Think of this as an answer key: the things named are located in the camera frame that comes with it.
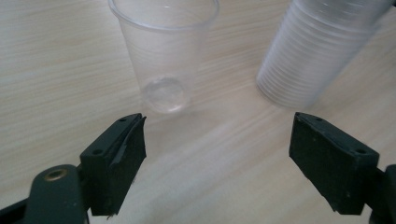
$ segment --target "table surface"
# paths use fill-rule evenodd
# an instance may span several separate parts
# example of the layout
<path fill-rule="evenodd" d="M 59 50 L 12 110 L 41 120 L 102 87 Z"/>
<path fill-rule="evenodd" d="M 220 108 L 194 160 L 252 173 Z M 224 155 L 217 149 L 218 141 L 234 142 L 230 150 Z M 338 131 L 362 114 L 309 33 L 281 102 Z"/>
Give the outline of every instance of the table surface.
<path fill-rule="evenodd" d="M 118 216 L 92 223 L 368 223 L 340 216 L 289 158 L 295 109 L 255 76 L 286 0 L 220 0 L 193 105 L 155 115 L 140 103 L 117 18 L 105 0 L 0 1 L 0 208 L 39 172 L 78 165 L 113 121 L 148 116 L 148 157 Z M 318 101 L 326 119 L 396 162 L 396 9 Z"/>

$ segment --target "table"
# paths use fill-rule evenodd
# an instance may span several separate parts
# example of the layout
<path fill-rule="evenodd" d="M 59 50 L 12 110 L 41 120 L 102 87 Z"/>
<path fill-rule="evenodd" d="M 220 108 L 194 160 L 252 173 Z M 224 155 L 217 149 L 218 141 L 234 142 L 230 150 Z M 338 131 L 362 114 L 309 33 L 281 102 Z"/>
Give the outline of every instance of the table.
<path fill-rule="evenodd" d="M 106 1 L 0 2 L 0 208 L 39 172 L 78 165 L 113 121 L 148 116 L 148 157 L 120 213 L 92 223 L 368 223 L 332 211 L 288 155 L 295 109 L 273 104 L 255 76 L 286 0 L 220 0 L 193 94 L 155 115 L 140 93 Z M 396 162 L 396 9 L 305 113 Z"/>

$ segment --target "cup base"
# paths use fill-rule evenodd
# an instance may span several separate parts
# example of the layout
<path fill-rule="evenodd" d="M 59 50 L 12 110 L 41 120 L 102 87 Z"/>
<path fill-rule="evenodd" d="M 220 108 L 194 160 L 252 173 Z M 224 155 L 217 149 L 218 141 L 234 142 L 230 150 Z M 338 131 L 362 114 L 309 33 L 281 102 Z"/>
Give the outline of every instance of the cup base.
<path fill-rule="evenodd" d="M 176 113 L 190 102 L 190 96 L 182 83 L 173 77 L 152 80 L 142 93 L 145 104 L 155 112 L 163 114 Z"/>

